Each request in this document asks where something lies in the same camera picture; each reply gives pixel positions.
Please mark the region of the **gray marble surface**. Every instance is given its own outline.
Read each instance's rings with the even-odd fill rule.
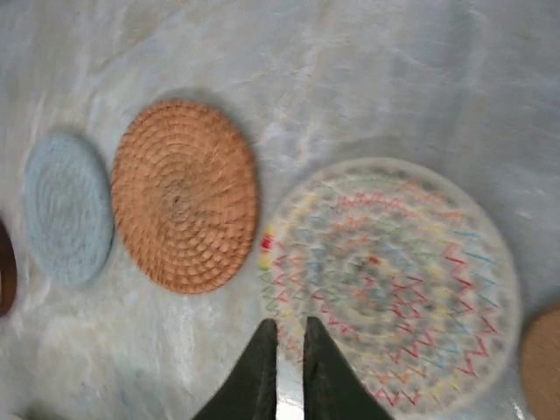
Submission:
[[[20,291],[0,321],[0,410],[67,419],[185,419],[219,387],[261,317],[256,255],[208,295],[151,283],[115,240],[100,278],[66,290],[24,241],[37,139],[84,133],[111,166],[157,98],[214,103],[257,156],[262,222],[313,169],[388,156],[470,193],[514,253],[529,317],[560,298],[557,0],[0,0],[0,212]],[[453,416],[530,418],[515,360]],[[280,366],[278,418],[303,418]]]

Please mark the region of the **brown coaster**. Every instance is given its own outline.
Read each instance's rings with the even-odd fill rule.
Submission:
[[[538,316],[521,344],[521,380],[536,420],[560,418],[560,304]]]
[[[118,231],[155,283],[203,293],[241,267],[256,228],[255,162],[218,110],[179,99],[148,107],[124,133],[112,178]]]
[[[4,224],[0,221],[0,316],[10,310],[16,299],[18,288],[18,268],[11,246],[10,237]]]

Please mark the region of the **embroidered coaster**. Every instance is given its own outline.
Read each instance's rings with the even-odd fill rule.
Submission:
[[[261,240],[260,278],[285,357],[301,361],[305,319],[320,317],[398,416],[471,401],[518,336],[518,281],[499,232],[450,181],[399,160],[336,164],[298,186]]]

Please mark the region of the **rattan coaster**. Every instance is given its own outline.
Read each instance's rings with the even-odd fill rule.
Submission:
[[[445,178],[388,158],[336,164],[298,186],[261,241],[262,307],[300,368],[317,316],[396,418],[434,418],[480,395],[517,344],[508,248]]]
[[[175,99],[142,111],[116,152],[112,194],[125,247],[171,291],[222,286],[251,248],[254,159],[239,130],[207,105]]]
[[[10,311],[16,299],[18,267],[6,227],[0,220],[0,316]]]
[[[521,344],[521,380],[536,420],[560,418],[560,304],[531,323]]]
[[[109,179],[85,139],[52,133],[33,148],[23,206],[33,259],[54,282],[84,284],[101,270],[114,231]]]

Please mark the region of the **dark green object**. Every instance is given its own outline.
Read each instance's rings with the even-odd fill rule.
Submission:
[[[392,420],[315,317],[305,328],[304,413],[305,420]]]
[[[265,319],[229,377],[193,420],[274,420],[277,346],[277,324]]]
[[[194,420],[275,420],[277,325],[265,319],[229,377]],[[304,342],[305,420],[392,420],[362,386],[325,326],[307,319]]]

